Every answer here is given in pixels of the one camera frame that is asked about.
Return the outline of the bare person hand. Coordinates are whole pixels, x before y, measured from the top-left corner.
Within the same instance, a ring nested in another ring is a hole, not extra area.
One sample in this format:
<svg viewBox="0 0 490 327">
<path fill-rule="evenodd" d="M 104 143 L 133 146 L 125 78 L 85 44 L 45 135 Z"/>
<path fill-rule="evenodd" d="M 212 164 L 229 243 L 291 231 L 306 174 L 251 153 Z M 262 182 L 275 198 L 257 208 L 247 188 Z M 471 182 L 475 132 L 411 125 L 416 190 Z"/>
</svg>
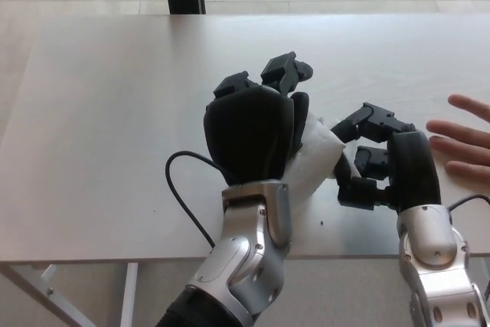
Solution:
<svg viewBox="0 0 490 327">
<path fill-rule="evenodd" d="M 431 149 L 445 155 L 448 174 L 489 183 L 489 133 L 447 120 L 431 119 L 426 129 Z"/>
</svg>

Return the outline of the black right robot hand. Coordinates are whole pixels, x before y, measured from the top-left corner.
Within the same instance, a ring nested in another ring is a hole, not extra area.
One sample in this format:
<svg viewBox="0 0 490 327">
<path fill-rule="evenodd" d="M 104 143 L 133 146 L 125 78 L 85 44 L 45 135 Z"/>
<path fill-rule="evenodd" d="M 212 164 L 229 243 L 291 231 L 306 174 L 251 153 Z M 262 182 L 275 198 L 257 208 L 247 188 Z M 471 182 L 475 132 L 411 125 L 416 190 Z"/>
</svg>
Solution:
<svg viewBox="0 0 490 327">
<path fill-rule="evenodd" d="M 398 120 L 390 110 L 364 103 L 331 131 L 343 143 L 364 137 L 387 144 L 385 149 L 357 147 L 353 162 L 341 155 L 334 169 L 341 205 L 369 211 L 382 205 L 399 214 L 442 203 L 428 138 L 414 124 Z"/>
</svg>

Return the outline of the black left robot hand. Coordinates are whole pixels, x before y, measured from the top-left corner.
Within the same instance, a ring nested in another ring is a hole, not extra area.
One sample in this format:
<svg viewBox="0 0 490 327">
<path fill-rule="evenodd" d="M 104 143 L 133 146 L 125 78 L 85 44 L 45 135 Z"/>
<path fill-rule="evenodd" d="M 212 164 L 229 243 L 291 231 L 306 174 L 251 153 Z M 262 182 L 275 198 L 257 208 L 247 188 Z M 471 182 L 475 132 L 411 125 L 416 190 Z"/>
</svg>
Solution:
<svg viewBox="0 0 490 327">
<path fill-rule="evenodd" d="M 260 77 L 230 75 L 214 90 L 204 114 L 204 134 L 212 160 L 228 185 L 279 180 L 302 146 L 309 95 L 296 91 L 312 67 L 291 51 L 269 60 Z"/>
</svg>

